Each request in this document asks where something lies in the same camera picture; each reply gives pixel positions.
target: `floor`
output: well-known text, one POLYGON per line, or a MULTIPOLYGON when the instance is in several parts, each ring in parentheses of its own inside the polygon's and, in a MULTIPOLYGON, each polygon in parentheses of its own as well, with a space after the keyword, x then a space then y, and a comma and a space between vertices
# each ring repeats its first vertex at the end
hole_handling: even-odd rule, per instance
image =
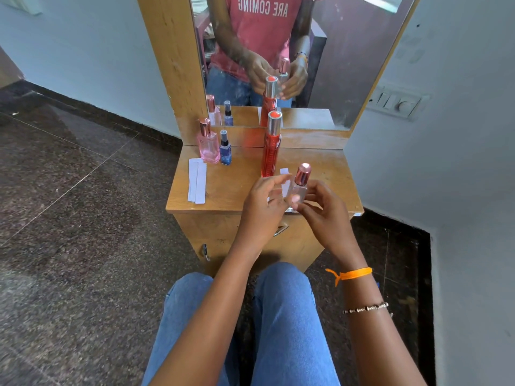
MULTIPOLYGON (((24 83, 0 91, 0 146, 0 384, 140 384, 166 292, 201 269, 164 209, 181 142, 24 83)), ((418 240, 370 217, 352 226, 418 360, 418 240)), ((326 252, 306 275, 340 382, 355 385, 325 268, 326 252)))

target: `blue jeans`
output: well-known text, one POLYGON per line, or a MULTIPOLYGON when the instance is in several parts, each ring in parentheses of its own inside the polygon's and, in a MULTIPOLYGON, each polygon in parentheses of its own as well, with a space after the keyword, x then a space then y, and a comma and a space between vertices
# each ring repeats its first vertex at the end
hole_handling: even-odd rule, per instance
MULTIPOLYGON (((208 84, 205 91, 209 95, 215 95, 215 104, 218 105, 223 105, 226 100, 230 101, 232 105, 240 106, 261 107, 263 104, 263 97, 254 92, 250 83, 238 80, 235 76, 216 67, 209 69, 208 84)), ((293 98, 277 100, 277 107, 290 108, 292 101, 293 98)))
MULTIPOLYGON (((166 296, 163 318, 143 377, 147 386, 209 290, 213 279, 190 273, 166 296)), ((252 385, 339 385, 315 306, 311 285, 285 262, 269 266, 257 279, 253 307, 256 361, 252 385)), ((234 339, 218 386, 239 384, 234 339)))

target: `small blue bottle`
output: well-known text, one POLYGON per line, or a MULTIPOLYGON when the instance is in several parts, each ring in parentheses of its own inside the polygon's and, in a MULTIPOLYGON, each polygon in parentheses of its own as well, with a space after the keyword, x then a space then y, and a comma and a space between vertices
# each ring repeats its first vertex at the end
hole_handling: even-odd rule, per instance
POLYGON ((227 138, 227 130, 220 131, 220 162, 224 165, 229 165, 232 161, 231 144, 227 138))
POLYGON ((232 112, 231 112, 231 102, 226 100, 223 102, 225 105, 225 114, 223 116, 223 121, 225 122, 226 126, 234 126, 234 119, 232 118, 232 112))

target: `drawer handle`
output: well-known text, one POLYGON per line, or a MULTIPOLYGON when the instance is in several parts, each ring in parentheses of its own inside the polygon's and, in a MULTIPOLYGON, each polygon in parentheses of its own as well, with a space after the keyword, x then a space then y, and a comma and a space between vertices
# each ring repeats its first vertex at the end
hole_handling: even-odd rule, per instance
POLYGON ((211 259, 208 256, 208 245, 207 244, 202 244, 202 254, 206 260, 211 261, 211 259))
POLYGON ((280 234, 281 234, 283 231, 285 231, 288 227, 289 227, 289 226, 288 226, 286 223, 285 223, 284 225, 282 225, 282 226, 279 226, 279 227, 277 228, 277 231, 276 231, 276 232, 275 232, 275 234, 274 234, 274 237, 276 237, 276 236, 280 235, 280 234))

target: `reflected hand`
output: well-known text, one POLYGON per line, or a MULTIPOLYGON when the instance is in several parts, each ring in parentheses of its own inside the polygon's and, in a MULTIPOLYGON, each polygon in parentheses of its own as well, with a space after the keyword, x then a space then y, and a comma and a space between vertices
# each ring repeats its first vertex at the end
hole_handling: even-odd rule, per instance
POLYGON ((233 246, 250 250, 258 258, 266 243, 274 236, 281 218, 289 207, 278 185, 290 180, 291 175, 258 179, 243 203, 240 226, 233 246))
POLYGON ((305 217, 318 242, 336 256, 344 269, 351 271, 367 266, 352 232, 347 206, 338 195, 323 182, 309 180, 305 200, 316 202, 322 208, 297 203, 298 200, 298 195, 292 196, 292 207, 305 217))
POLYGON ((290 65, 290 75, 288 81, 281 87, 279 95, 281 100, 288 100, 302 92, 307 82, 307 63, 304 57, 299 57, 290 65))
POLYGON ((249 77, 254 92, 262 95, 265 91, 266 78, 275 75, 274 68, 270 66, 265 58, 250 50, 247 50, 243 56, 243 68, 249 77))

